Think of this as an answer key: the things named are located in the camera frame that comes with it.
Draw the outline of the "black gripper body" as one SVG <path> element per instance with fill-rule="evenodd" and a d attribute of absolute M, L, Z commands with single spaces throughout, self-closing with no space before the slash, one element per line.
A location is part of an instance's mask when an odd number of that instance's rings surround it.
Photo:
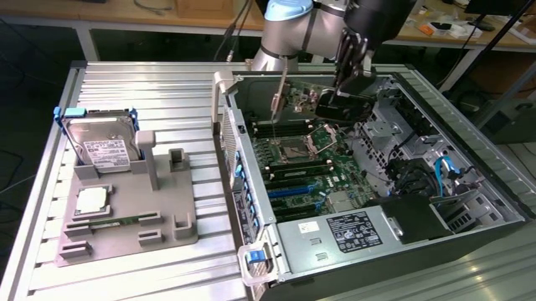
<path fill-rule="evenodd" d="M 379 47 L 399 35 L 407 20 L 407 1 L 349 1 L 344 20 L 347 27 L 367 38 L 369 47 Z"/>

